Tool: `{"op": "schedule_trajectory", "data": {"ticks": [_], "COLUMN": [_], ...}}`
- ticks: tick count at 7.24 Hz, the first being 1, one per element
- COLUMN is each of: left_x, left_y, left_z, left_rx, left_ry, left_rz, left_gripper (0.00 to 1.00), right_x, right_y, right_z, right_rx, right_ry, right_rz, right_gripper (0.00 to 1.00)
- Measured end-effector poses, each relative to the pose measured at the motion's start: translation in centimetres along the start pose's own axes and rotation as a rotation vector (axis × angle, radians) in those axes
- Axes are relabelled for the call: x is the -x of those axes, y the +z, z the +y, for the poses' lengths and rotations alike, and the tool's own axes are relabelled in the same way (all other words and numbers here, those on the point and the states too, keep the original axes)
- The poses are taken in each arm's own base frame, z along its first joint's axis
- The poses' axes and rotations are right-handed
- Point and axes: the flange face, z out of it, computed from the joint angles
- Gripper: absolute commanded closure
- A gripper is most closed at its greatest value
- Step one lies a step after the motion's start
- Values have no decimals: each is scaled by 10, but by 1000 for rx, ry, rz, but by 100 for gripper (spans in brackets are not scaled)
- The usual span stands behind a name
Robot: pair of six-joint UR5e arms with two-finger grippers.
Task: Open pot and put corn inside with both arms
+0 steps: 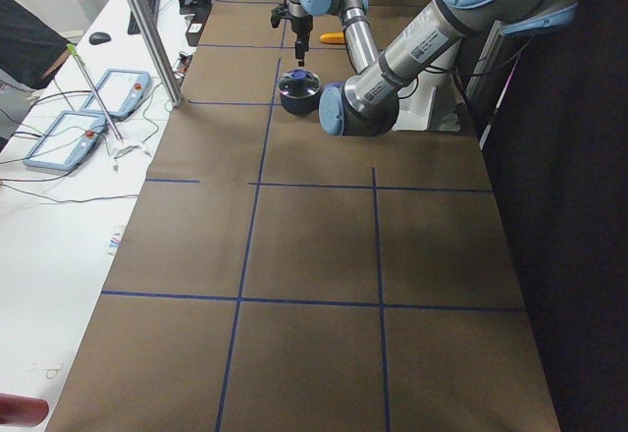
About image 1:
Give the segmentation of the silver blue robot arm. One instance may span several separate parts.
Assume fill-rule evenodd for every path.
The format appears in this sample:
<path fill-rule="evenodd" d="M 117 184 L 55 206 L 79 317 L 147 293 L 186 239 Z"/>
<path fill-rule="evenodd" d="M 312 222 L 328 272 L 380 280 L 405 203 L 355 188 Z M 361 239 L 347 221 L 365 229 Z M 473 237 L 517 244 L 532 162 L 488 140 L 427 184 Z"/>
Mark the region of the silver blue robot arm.
<path fill-rule="evenodd" d="M 289 23 L 295 35 L 294 57 L 302 68 L 309 51 L 314 19 L 326 15 L 337 17 L 349 63 L 359 74 L 379 56 L 367 18 L 368 8 L 368 0 L 284 0 L 271 11 L 270 24 L 277 28 L 282 21 Z"/>
<path fill-rule="evenodd" d="M 431 0 L 383 51 L 367 21 L 367 0 L 286 0 L 302 61 L 316 16 L 340 18 L 355 76 L 328 85 L 320 98 L 319 122 L 329 135 L 375 136 L 399 115 L 400 90 L 418 79 L 460 38 L 502 23 L 504 36 L 533 36 L 569 25 L 577 0 Z"/>

